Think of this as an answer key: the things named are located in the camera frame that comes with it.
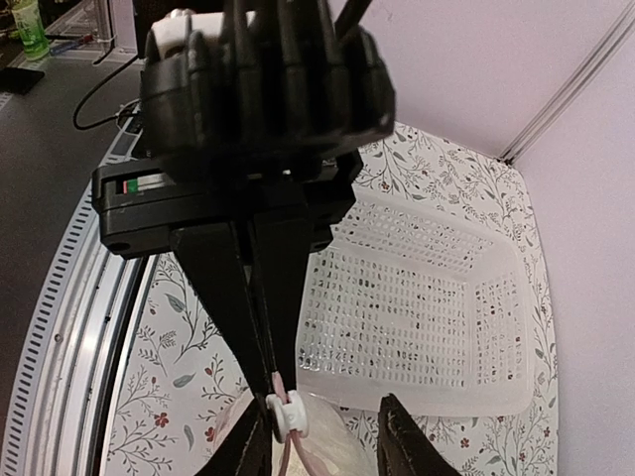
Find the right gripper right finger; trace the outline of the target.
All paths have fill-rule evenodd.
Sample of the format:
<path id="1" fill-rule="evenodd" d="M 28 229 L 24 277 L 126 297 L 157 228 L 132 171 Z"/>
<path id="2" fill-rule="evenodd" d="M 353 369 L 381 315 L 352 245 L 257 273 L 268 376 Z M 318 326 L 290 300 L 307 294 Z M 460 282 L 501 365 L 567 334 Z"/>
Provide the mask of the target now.
<path id="1" fill-rule="evenodd" d="M 380 404 L 377 464 L 380 475 L 449 474 L 449 464 L 394 394 Z"/>

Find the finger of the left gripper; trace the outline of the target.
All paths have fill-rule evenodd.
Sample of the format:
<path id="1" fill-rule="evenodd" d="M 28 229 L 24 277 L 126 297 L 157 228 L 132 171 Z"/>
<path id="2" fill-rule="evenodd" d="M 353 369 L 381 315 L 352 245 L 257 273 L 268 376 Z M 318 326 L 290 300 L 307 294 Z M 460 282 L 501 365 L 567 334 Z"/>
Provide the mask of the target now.
<path id="1" fill-rule="evenodd" d="M 259 213 L 250 224 L 256 312 L 268 374 L 297 387 L 296 340 L 311 225 L 299 210 Z"/>
<path id="2" fill-rule="evenodd" d="M 216 223 L 176 229 L 170 247 L 252 393 L 268 394 L 270 366 L 235 228 Z"/>

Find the white plastic basket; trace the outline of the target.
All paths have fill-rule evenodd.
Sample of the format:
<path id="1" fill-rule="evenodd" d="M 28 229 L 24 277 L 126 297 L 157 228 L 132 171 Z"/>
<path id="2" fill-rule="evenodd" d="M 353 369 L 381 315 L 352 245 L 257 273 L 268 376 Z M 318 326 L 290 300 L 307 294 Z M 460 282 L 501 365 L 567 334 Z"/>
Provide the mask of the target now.
<path id="1" fill-rule="evenodd" d="M 488 227 L 358 190 L 309 260 L 298 386 L 374 411 L 394 394 L 417 416 L 516 415 L 531 403 L 531 299 L 522 257 Z"/>

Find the clear zip top bag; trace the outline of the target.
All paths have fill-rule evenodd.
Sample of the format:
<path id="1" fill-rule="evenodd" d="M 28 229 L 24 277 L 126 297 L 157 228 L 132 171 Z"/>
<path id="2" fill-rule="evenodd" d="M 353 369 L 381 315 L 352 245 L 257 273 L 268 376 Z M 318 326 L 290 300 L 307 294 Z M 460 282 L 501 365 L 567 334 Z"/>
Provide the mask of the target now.
<path id="1" fill-rule="evenodd" d="M 330 403 L 288 390 L 278 372 L 270 374 L 271 391 L 262 398 L 272 422 L 271 475 L 375 475 L 361 443 Z M 215 449 L 215 437 L 212 443 Z"/>

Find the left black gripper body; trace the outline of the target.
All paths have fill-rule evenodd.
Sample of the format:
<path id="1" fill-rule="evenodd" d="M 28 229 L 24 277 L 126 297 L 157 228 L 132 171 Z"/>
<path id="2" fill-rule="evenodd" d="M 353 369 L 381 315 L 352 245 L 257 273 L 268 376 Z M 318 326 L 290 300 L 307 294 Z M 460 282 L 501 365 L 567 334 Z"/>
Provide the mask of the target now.
<path id="1" fill-rule="evenodd" d="M 361 172 L 355 151 L 334 160 L 331 178 L 298 182 L 283 175 L 276 183 L 252 179 L 239 190 L 194 178 L 177 182 L 158 161 L 100 167 L 92 175 L 92 206 L 100 239 L 123 258 L 166 253 L 172 231 L 207 223 L 246 220 L 256 214 L 304 204 L 312 225 L 313 252 L 332 241 L 331 226 L 355 203 L 352 184 Z"/>

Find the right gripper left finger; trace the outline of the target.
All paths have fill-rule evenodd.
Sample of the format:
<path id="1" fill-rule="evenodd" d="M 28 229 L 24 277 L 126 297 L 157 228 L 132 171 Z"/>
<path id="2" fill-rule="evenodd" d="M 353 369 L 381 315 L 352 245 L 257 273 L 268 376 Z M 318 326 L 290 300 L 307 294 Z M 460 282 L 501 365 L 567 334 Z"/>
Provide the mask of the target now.
<path id="1" fill-rule="evenodd" d="M 198 475 L 271 475 L 272 422 L 262 398 L 241 394 L 221 413 L 212 456 Z"/>

